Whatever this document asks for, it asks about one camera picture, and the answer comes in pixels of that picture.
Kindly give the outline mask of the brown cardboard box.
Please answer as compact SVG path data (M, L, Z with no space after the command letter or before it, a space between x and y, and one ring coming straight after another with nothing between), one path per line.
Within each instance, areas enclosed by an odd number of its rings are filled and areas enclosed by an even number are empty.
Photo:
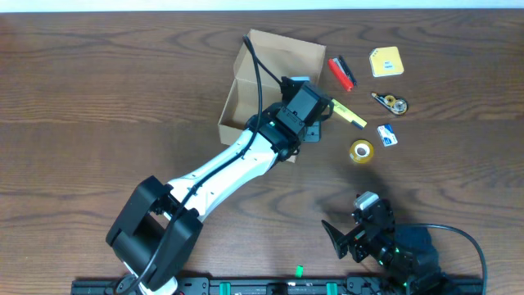
M295 135L277 120L283 106L280 84L283 76L309 76L316 85L326 47L255 29L247 38L251 48L242 45L237 55L233 85L218 122L220 142L228 146L219 158L234 157L255 134L254 148L275 153L279 161L294 161L305 133Z

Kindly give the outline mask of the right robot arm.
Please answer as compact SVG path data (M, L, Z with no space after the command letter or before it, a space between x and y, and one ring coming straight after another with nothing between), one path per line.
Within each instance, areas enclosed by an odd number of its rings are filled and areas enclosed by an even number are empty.
M441 271L439 254L424 228L396 224L391 203L376 195L361 195L352 213L356 226L343 234L327 221L322 225L338 258L351 255L360 263L371 257L386 270L383 286L400 294L460 294Z

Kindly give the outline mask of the yellow sticky note pad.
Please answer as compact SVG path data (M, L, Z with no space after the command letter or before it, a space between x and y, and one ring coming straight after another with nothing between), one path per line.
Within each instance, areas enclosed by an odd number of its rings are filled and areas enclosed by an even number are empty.
M373 49L369 54L369 62L375 78L404 73L404 66L397 47Z

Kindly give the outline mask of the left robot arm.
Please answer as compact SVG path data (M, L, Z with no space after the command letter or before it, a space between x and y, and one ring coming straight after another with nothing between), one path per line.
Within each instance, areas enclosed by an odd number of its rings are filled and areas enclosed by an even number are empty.
M131 292L173 293L206 217L250 180L300 151L307 129L332 116L332 98L287 77L281 102L259 106L235 143L200 168L168 183L150 176L132 192L106 242L133 273Z

